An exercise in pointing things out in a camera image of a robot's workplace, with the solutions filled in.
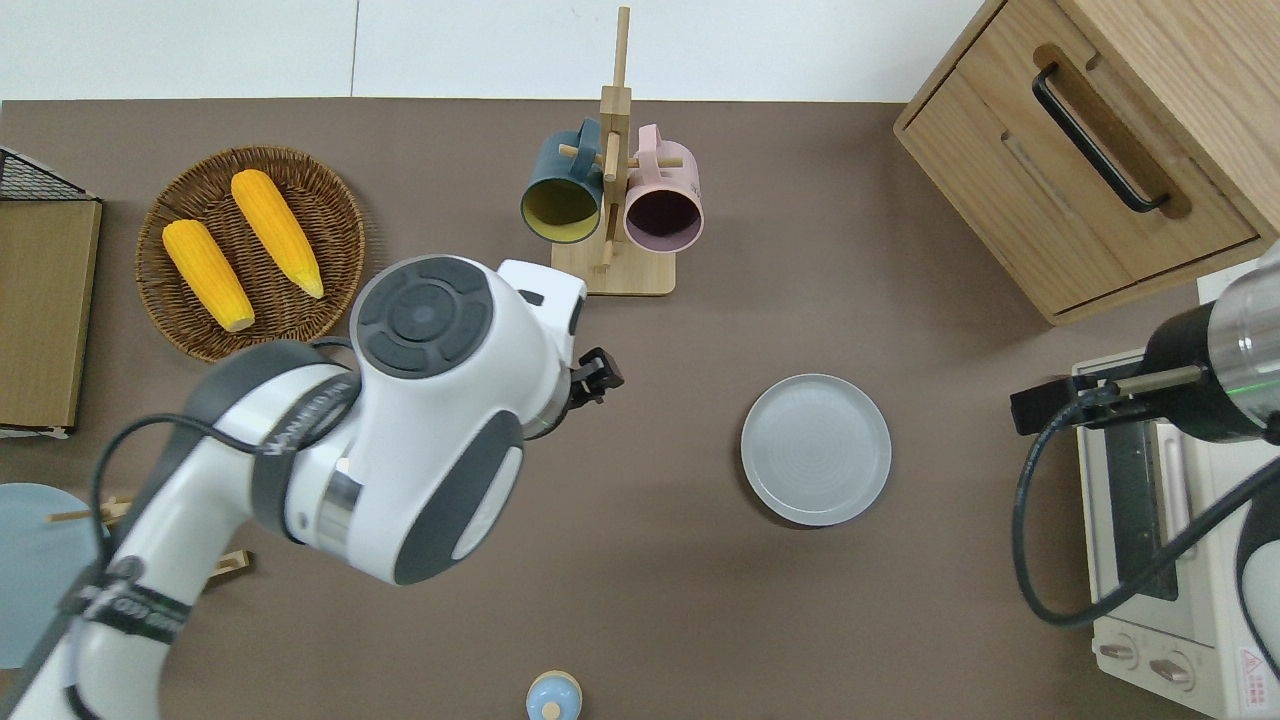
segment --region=warning label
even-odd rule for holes
[[[1270,707],[1267,698],[1267,674],[1270,669],[1262,660],[1262,652],[1256,647],[1240,648],[1240,674],[1243,684],[1240,692],[1240,705],[1245,710],[1266,710]]]

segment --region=mug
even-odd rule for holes
[[[577,147],[576,158],[561,155],[559,146]],[[538,150],[534,173],[520,199],[520,217],[543,240],[570,243],[586,240],[600,224],[604,176],[595,164],[600,152],[600,123],[548,137]]]
[[[659,158],[680,158],[682,165],[659,168]],[[680,252],[703,234],[698,161],[684,145],[662,140],[658,126],[644,126],[636,163],[622,209],[627,237],[650,252]]]

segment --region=corn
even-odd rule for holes
[[[209,228],[200,220],[174,220],[161,237],[182,279],[219,325],[234,333],[253,324],[253,307]]]
[[[232,176],[232,197],[284,277],[311,297],[324,297],[311,243],[275,182],[262,170],[241,170]]]

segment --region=table surface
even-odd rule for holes
[[[1140,346],[1192,286],[1047,325],[899,146],[900,105],[636,102],[689,146],[707,231],[666,297],[593,296],[579,351],[626,384],[530,443],[502,521],[466,562],[381,584],[246,525],[256,571],[207,592],[165,667],[175,717],[524,717],[564,669],[586,719],[1196,717],[1103,674],[1088,629],[1041,624],[1018,594],[1009,518],[1029,446],[1009,395]],[[169,345],[133,278],[152,199],[239,145],[303,150],[369,219],[366,277],[451,252],[545,263],[517,205],[540,140],[595,102],[218,100],[5,102],[0,142],[105,199],[81,430],[6,439],[0,482],[87,497],[132,418],[177,410],[206,365]],[[337,331],[346,332],[346,318]],[[824,529],[774,521],[739,437],[799,373],[845,378],[893,442],[879,500]],[[165,437],[118,454],[136,489]],[[1079,474],[1051,447],[1030,512],[1036,578],[1087,600]],[[0,674],[0,689],[13,679]]]

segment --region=white wall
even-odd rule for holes
[[[599,97],[620,3],[0,0],[0,100]],[[908,100],[982,0],[632,0],[636,99]]]

